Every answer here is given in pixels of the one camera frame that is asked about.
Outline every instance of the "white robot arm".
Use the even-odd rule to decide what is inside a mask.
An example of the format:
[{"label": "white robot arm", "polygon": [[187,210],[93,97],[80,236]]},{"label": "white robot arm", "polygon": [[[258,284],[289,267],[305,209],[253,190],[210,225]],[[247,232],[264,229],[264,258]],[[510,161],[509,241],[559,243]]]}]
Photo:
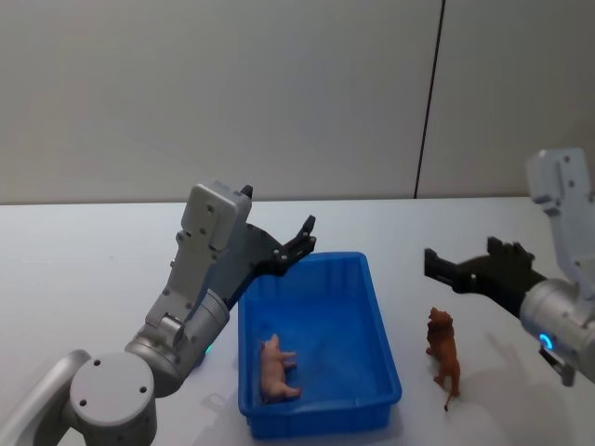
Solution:
[{"label": "white robot arm", "polygon": [[487,295],[521,320],[565,386],[579,371],[595,383],[595,195],[582,150],[541,151],[527,162],[531,198],[549,216],[569,282],[533,271],[518,243],[488,239],[488,256],[461,264],[426,250],[425,274],[457,293]]},{"label": "white robot arm", "polygon": [[69,428],[87,446],[150,445],[155,398],[178,390],[201,363],[247,286],[261,274],[285,274],[314,249],[313,216],[280,244],[246,223],[251,198],[249,186],[195,186],[167,285],[126,351],[61,358],[0,426],[0,445],[55,446]]}]

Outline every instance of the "pig figurine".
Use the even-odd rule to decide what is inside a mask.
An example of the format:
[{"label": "pig figurine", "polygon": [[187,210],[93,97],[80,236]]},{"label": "pig figurine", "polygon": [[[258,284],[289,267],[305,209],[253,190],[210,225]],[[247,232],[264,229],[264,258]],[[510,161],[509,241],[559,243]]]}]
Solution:
[{"label": "pig figurine", "polygon": [[296,356],[295,351],[281,351],[279,336],[260,343],[260,397],[262,402],[279,402],[301,395],[301,389],[285,383],[285,370],[296,367],[294,361],[286,361]]}]

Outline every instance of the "table surface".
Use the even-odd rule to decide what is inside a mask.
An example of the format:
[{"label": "table surface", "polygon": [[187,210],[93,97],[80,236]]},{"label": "table surface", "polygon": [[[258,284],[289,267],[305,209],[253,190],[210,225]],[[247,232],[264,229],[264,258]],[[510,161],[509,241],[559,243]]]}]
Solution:
[{"label": "table surface", "polygon": [[[176,253],[181,203],[0,207],[0,415],[39,365],[71,349],[122,351],[144,321]],[[316,250],[368,257],[403,398],[382,431],[292,440],[301,445],[585,445],[595,443],[595,386],[573,388],[537,355],[537,342],[479,295],[456,295],[423,275],[423,250],[461,261],[488,236],[521,242],[535,269],[562,277],[549,222],[528,199],[254,203],[250,221],[279,240],[317,217]],[[430,308],[455,321],[461,398],[432,381],[425,354]],[[153,444],[260,444],[238,411],[237,311],[204,364],[157,401]],[[61,445],[83,445],[70,431]],[[289,441],[267,442],[270,445]]]}]

